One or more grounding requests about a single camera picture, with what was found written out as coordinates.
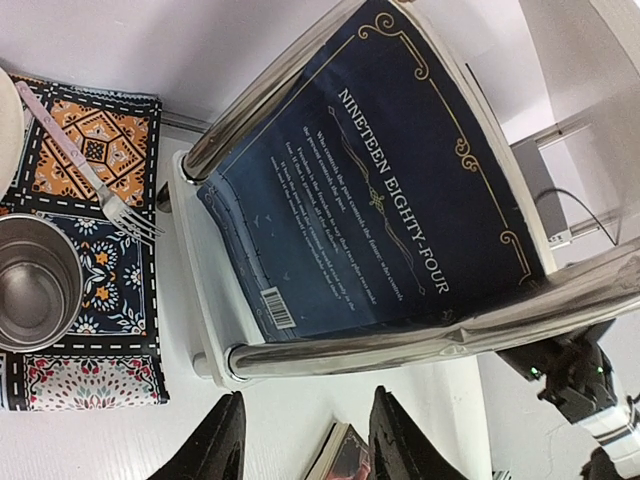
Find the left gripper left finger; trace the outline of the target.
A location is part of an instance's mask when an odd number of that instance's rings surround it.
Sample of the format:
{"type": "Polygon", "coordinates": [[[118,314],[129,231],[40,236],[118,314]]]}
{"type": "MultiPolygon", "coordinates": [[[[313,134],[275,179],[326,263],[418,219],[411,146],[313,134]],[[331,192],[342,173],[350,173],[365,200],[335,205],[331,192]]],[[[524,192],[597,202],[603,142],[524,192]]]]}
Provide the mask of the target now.
{"type": "Polygon", "coordinates": [[[243,396],[240,392],[225,394],[150,479],[242,479],[245,445],[243,396]]]}

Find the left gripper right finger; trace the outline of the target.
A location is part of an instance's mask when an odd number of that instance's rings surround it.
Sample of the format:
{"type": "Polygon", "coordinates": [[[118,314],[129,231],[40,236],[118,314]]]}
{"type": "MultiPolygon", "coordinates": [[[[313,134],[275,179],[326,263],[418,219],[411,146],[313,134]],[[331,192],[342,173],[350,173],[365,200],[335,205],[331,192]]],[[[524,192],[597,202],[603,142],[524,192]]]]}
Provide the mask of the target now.
{"type": "Polygon", "coordinates": [[[465,479],[382,385],[374,392],[368,444],[369,479],[465,479]]]}

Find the black gold-circle book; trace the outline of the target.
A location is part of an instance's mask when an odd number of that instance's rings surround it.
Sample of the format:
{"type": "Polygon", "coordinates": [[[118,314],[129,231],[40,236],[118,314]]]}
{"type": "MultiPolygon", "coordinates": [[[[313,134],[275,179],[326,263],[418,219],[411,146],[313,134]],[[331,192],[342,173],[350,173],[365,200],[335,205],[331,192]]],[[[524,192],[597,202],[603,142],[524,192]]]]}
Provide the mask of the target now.
{"type": "Polygon", "coordinates": [[[334,422],[305,480],[366,480],[371,473],[367,442],[351,424],[334,422]]]}

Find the dark blue barcode book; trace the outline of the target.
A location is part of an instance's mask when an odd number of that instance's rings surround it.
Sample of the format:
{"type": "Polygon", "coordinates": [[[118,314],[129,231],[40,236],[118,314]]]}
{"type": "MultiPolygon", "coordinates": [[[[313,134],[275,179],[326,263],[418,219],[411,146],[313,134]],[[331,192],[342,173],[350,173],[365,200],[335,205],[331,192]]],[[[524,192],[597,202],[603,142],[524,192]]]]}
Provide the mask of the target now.
{"type": "Polygon", "coordinates": [[[538,286],[522,180],[425,26],[365,1],[198,196],[271,343],[446,326],[538,286]]]}

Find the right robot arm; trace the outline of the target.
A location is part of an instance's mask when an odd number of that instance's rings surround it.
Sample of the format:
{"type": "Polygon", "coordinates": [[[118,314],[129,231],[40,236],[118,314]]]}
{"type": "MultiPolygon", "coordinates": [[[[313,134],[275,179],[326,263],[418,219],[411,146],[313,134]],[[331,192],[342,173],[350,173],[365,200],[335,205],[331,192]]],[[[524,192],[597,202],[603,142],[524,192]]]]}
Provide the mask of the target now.
{"type": "Polygon", "coordinates": [[[639,397],[625,392],[599,344],[613,324],[608,320],[497,352],[525,380],[544,380],[537,398],[598,443],[582,467],[583,479],[639,477],[639,397]]]}

